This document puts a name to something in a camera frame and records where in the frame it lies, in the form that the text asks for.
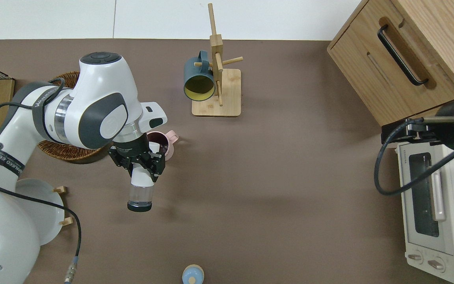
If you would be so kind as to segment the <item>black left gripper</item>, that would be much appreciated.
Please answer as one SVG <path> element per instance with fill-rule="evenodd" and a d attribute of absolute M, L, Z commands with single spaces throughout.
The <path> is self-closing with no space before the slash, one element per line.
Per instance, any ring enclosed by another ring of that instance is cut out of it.
<path fill-rule="evenodd" d="M 114 142 L 109 149 L 109 156 L 115 165 L 126 169 L 130 177 L 135 164 L 146 169 L 153 182 L 157 181 L 165 169 L 165 156 L 160 153 L 160 145 L 155 142 Z"/>

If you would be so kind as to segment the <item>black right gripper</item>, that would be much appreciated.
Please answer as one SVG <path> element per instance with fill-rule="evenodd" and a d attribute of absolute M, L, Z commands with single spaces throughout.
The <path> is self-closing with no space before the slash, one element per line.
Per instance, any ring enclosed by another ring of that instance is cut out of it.
<path fill-rule="evenodd" d="M 409 124 L 404 126 L 401 131 L 398 131 L 389 138 L 391 133 L 399 126 L 407 121 L 415 120 L 416 124 Z M 430 143 L 440 144 L 440 140 L 432 129 L 432 124 L 440 123 L 436 118 L 405 118 L 402 120 L 394 121 L 381 127 L 381 143 L 385 144 L 395 142 L 409 142 L 411 144 L 417 143 Z"/>

